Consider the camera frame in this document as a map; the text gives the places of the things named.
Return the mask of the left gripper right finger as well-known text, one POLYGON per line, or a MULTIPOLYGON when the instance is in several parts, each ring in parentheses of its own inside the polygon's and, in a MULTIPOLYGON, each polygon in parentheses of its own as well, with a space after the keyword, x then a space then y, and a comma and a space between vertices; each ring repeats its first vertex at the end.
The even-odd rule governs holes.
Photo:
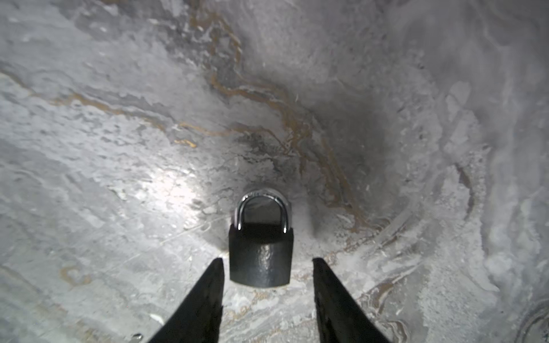
POLYGON ((317 328, 321 342, 387 342, 324 259, 313 259, 317 328))

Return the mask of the small black padlock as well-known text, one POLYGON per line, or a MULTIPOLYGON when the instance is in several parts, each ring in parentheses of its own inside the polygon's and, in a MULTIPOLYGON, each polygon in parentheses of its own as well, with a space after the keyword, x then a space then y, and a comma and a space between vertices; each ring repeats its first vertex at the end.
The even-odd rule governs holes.
POLYGON ((228 233, 230 279, 255 288, 289 284, 295 239, 291 222, 291 205, 279 191, 259 188, 243 194, 234 209, 228 233), (280 219, 277 224, 244 220, 248 203, 260 198, 278 206, 280 219))

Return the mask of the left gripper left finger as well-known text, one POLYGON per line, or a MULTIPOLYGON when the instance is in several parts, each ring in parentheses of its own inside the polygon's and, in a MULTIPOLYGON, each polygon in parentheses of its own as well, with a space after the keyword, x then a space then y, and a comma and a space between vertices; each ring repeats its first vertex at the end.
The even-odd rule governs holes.
POLYGON ((224 264, 212 260, 202 276, 151 342, 218 342, 223 311, 224 264))

